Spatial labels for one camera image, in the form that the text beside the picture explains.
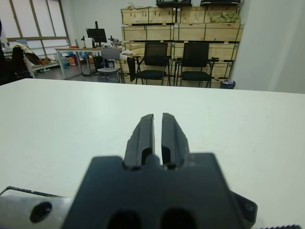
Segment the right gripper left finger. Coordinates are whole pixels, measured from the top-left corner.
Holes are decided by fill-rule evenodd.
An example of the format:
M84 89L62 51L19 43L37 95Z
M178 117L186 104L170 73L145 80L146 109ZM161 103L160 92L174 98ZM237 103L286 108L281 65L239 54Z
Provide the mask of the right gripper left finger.
M145 165L147 157L154 154L154 147L154 116L147 114L140 119L127 142L124 166L134 170Z

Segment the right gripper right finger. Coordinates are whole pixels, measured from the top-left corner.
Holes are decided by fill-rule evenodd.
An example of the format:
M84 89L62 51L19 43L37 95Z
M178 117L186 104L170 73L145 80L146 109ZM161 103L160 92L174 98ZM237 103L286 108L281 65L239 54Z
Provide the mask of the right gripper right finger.
M190 153L186 135L169 113L163 113L161 145L163 165L168 167L181 167Z

